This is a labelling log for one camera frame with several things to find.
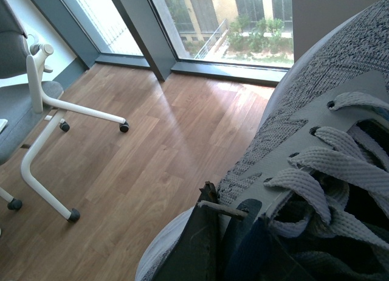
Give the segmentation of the left gripper black camera left finger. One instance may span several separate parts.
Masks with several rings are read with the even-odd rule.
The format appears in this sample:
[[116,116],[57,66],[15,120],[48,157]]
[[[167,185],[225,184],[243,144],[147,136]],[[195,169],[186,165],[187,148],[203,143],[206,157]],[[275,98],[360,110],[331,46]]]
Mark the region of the left gripper black camera left finger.
[[195,206],[177,243],[152,279],[216,280],[218,239],[218,213]]

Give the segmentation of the left gripper black camera right finger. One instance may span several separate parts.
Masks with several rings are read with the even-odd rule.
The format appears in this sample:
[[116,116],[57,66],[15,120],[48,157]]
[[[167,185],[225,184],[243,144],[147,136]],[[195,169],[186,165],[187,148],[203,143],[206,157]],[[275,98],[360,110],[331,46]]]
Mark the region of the left gripper black camera right finger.
[[229,221],[220,250],[221,280],[312,280],[258,216],[261,206],[257,199],[246,199],[238,209],[247,216]]

